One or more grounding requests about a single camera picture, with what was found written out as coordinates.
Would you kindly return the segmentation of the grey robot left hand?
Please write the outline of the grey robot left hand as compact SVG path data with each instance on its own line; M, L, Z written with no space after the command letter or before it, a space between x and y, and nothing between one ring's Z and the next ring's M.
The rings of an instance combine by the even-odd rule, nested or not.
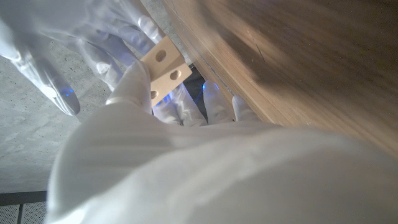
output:
M59 151L47 223L396 223L397 159L338 133L259 121L233 98L208 117L179 90L150 106L147 67L133 63L106 104Z

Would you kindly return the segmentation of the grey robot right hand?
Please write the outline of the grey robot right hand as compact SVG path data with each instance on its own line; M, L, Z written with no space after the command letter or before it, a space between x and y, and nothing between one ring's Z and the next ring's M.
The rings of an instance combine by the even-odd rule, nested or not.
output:
M62 112L80 103L49 53L52 41L79 53L92 72L114 90L125 67L148 53L165 33L141 1L1 1L1 56Z

